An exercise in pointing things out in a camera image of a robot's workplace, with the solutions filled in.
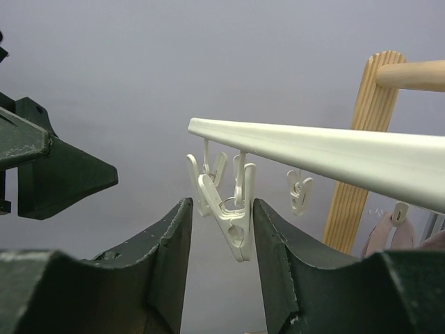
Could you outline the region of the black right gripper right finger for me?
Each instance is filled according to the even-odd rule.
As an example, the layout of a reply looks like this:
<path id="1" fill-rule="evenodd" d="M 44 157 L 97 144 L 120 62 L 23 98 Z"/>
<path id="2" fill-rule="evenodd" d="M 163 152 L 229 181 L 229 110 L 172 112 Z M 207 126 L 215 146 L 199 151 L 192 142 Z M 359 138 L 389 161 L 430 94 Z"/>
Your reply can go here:
<path id="1" fill-rule="evenodd" d="M 444 254 L 359 259 L 319 242 L 266 201 L 253 225 L 269 333 L 443 333 Z"/>

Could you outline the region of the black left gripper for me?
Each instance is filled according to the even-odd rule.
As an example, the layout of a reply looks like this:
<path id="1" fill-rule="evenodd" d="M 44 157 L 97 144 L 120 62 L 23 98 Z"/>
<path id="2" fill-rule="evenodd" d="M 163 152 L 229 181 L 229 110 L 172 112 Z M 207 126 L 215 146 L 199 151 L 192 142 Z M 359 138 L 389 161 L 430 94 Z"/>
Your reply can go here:
<path id="1" fill-rule="evenodd" d="M 45 108 L 1 93 L 2 216 L 11 213 L 6 170 L 15 167 L 17 214 L 24 218 L 45 220 L 118 183 L 116 167 L 59 139 Z"/>

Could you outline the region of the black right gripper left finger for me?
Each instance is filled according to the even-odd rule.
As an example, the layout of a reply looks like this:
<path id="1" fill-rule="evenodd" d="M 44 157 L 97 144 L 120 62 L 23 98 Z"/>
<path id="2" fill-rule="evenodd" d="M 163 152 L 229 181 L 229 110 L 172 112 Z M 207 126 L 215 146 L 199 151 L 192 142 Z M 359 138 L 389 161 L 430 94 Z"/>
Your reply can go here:
<path id="1" fill-rule="evenodd" d="M 2 333 L 179 333 L 193 201 L 91 260 L 1 252 Z"/>

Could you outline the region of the white plastic clip hanger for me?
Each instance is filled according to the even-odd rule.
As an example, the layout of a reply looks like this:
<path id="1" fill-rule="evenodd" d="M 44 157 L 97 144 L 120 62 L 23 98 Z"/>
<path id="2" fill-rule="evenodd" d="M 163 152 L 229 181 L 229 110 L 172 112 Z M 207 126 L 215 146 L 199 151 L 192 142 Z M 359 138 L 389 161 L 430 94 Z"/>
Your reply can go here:
<path id="1" fill-rule="evenodd" d="M 247 163 L 247 154 L 307 170 L 337 180 L 344 168 L 337 162 L 335 137 L 348 129 L 299 127 L 255 122 L 233 122 L 192 118 L 191 134 L 206 142 L 216 142 L 237 149 L 235 209 L 225 207 L 217 190 L 217 179 L 208 172 L 192 173 L 203 214 L 212 214 L 238 262 L 248 261 L 252 252 L 252 204 L 255 166 Z"/>

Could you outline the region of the wooden clothes rack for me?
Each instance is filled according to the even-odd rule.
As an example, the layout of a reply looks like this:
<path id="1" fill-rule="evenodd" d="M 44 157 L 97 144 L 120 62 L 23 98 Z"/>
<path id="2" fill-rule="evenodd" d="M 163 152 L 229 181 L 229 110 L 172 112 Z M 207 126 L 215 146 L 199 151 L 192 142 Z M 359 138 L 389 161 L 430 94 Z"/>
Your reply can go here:
<path id="1" fill-rule="evenodd" d="M 406 206 L 444 213 L 444 137 L 388 131 L 402 90 L 444 92 L 444 61 L 408 61 L 398 51 L 366 61 L 351 128 L 332 144 L 345 170 L 337 178 L 323 243 L 348 254 L 370 192 L 397 200 L 392 225 L 403 225 Z"/>

